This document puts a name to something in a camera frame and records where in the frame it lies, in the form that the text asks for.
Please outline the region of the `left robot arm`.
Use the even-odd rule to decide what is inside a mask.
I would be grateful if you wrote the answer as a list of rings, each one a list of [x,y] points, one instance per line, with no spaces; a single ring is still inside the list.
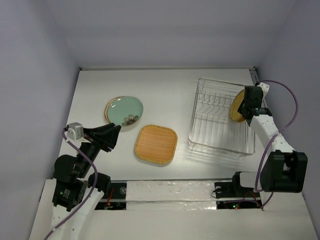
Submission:
[[[120,125],[109,123],[85,128],[78,122],[62,130],[63,140],[76,151],[54,163],[56,181],[52,197],[50,232],[46,240],[81,240],[98,202],[112,190],[110,176],[94,164],[100,151],[111,152],[118,141]]]

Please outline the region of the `yellow plate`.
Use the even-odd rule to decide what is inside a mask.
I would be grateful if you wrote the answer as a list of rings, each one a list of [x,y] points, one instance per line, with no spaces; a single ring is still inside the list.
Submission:
[[[244,100],[245,96],[245,89],[241,90],[234,98],[230,109],[229,109],[229,118],[231,121],[237,122],[240,118],[243,118],[243,116],[238,112],[238,109]]]
[[[165,165],[173,160],[177,142],[178,135],[171,128],[149,124],[140,130],[134,152],[143,161]]]

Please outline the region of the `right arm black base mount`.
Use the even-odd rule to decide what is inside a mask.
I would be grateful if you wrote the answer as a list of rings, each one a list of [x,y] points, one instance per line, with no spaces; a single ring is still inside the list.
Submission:
[[[226,198],[241,198],[253,197],[259,198],[260,194],[254,192],[252,187],[243,187],[240,182],[240,173],[237,171],[231,181],[220,181],[214,183],[214,190],[211,192],[211,196],[214,199],[226,199]]]

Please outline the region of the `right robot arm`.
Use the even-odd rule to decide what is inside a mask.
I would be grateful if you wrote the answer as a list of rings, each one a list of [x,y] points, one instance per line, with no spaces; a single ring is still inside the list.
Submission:
[[[308,157],[297,152],[282,135],[273,115],[262,102],[269,86],[260,83],[244,87],[237,111],[264,147],[254,182],[255,192],[300,193],[303,190]]]

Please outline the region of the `wire dish rack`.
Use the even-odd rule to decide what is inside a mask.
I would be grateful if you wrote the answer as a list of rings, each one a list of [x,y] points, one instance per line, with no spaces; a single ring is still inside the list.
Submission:
[[[200,78],[197,82],[188,140],[200,150],[236,156],[255,153],[254,131],[230,119],[230,108],[243,84]]]

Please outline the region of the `orange plate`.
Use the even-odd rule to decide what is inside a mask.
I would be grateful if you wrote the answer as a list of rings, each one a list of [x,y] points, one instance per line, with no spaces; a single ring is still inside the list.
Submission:
[[[245,121],[245,119],[243,117],[241,117],[239,120],[237,120],[237,123],[243,123]]]

